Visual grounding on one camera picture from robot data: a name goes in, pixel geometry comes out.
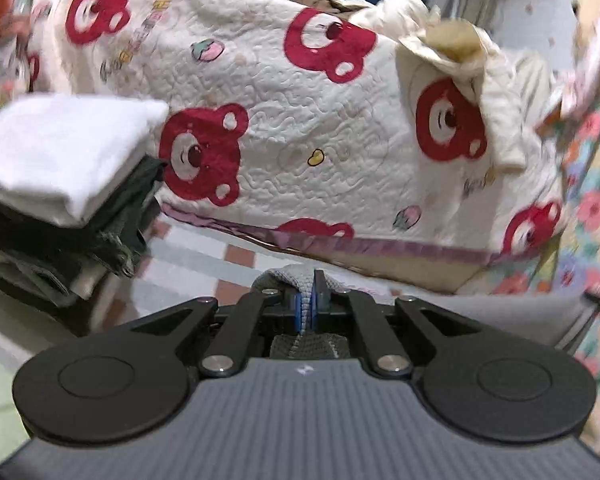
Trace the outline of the grey waffle knit shirt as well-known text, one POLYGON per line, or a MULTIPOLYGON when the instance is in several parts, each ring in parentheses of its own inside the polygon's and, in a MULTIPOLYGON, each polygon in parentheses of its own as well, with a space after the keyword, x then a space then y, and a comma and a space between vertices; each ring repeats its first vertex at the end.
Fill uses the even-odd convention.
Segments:
MULTIPOLYGON (((300 295, 300 323, 306 324, 309 322, 313 284, 313 268, 291 264, 264 272, 256 278, 251 289, 264 292, 291 287, 300 295)), ((598 312, 596 303, 584 295, 445 296, 413 288, 400 297, 407 299, 411 296, 568 353, 576 350, 598 312)), ((295 335, 274 337, 270 351, 273 359, 336 360, 349 359, 350 356, 350 344, 343 336, 312 335, 306 327, 299 328, 295 335)))

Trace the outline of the checkered bed sheet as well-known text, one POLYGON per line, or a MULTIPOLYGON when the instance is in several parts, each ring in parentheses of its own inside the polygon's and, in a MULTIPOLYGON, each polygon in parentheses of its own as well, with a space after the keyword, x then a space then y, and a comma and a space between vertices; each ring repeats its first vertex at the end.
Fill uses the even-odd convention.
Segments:
POLYGON ((155 313, 195 296, 215 296, 231 304, 256 277, 268 270, 306 264, 324 269, 338 281, 388 298, 403 286, 369 278, 329 263, 273 252, 210 229, 158 217, 148 238, 148 254, 134 278, 112 278, 96 295, 96 304, 77 304, 64 312, 76 321, 68 328, 49 315, 0 292, 0 363, 8 370, 36 352, 71 338, 76 330, 101 330, 155 313))

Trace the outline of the red bear quilted blanket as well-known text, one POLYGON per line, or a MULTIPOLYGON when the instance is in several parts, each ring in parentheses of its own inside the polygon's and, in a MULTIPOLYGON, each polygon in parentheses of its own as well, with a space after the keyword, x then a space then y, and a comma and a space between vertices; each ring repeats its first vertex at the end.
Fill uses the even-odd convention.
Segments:
POLYGON ((290 0, 34 0, 38 90, 160 100, 174 219, 454 292, 566 224, 555 148, 486 79, 290 0))

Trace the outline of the grey folded sweater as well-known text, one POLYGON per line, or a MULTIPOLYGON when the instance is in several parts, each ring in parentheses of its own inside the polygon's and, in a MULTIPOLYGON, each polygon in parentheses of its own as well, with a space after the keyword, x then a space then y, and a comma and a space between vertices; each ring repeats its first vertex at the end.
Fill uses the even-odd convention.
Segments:
POLYGON ((43 260, 0 249, 0 279, 17 292, 65 308, 92 296, 107 274, 100 263, 79 257, 60 268, 43 260))

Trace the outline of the floral fabric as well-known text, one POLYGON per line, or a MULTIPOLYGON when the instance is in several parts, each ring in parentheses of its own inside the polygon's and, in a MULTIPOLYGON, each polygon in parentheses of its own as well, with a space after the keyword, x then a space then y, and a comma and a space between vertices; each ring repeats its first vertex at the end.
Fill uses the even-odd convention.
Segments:
POLYGON ((597 401, 583 439, 600 453, 600 0, 574 0, 573 69, 553 76, 536 53, 518 52, 516 85, 529 122, 555 143, 566 192, 566 227, 529 261, 479 271, 462 294, 562 295, 587 292, 598 312, 576 345, 593 374, 597 401))

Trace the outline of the cream crumpled pillow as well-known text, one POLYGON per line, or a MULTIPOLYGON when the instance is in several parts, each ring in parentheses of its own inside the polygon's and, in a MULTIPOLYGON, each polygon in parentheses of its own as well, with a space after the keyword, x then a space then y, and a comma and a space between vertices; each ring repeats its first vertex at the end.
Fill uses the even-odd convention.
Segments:
POLYGON ((452 77, 478 104, 496 169, 530 165, 524 139, 541 122, 555 79, 538 52, 500 48, 465 20, 442 18, 422 0, 292 0, 345 18, 407 48, 452 77))

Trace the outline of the grey bunny plush toy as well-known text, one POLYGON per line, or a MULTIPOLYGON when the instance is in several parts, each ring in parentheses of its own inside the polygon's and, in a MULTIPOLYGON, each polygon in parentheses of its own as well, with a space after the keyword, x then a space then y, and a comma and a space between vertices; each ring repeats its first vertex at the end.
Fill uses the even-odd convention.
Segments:
POLYGON ((30 11, 31 0, 0 0, 0 108, 30 89, 30 11))

